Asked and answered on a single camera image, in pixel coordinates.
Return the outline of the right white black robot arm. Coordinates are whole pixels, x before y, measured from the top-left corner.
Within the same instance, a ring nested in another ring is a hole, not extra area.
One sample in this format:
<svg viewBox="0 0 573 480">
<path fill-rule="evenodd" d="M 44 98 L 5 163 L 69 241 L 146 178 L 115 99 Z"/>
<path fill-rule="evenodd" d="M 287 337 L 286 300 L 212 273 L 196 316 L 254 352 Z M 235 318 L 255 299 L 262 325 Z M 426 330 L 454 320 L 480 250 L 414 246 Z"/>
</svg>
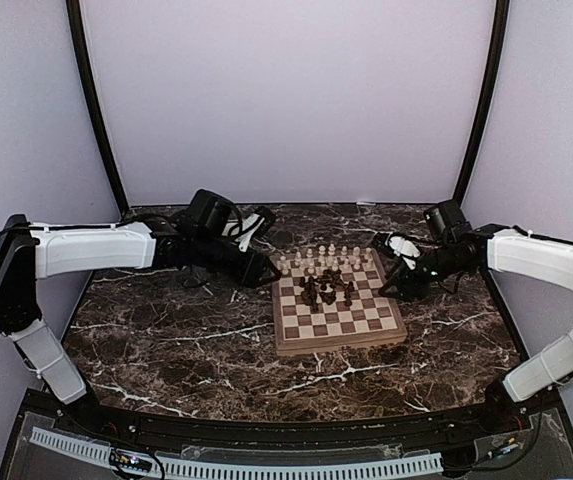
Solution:
<svg viewBox="0 0 573 480">
<path fill-rule="evenodd" d="M 520 318 L 529 359 L 495 380 L 476 413 L 487 434 L 500 432 L 515 405 L 554 387 L 573 404 L 573 242 L 518 227 L 463 223 L 436 234 L 430 248 L 398 232 L 378 233 L 373 246 L 398 260 L 380 292 L 403 301 L 423 298 L 432 284 L 465 273 L 496 277 L 511 313 Z"/>
</svg>

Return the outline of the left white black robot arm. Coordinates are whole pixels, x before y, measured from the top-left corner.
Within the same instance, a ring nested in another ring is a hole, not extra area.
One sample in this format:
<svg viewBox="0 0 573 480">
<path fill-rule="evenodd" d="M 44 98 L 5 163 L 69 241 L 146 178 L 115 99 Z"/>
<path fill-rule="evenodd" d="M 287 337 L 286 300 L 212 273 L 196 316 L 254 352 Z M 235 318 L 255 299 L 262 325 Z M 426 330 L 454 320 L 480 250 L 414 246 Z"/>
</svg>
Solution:
<svg viewBox="0 0 573 480">
<path fill-rule="evenodd" d="M 185 215 L 140 216 L 111 224 L 52 225 L 11 216 L 0 231 L 0 334 L 11 339 L 37 377 L 69 406 L 67 417 L 86 436 L 107 427 L 106 412 L 55 337 L 37 303 L 39 279 L 111 268 L 200 267 L 258 288 L 281 272 L 250 241 L 270 221 L 254 214 L 237 233 L 209 230 Z"/>
</svg>

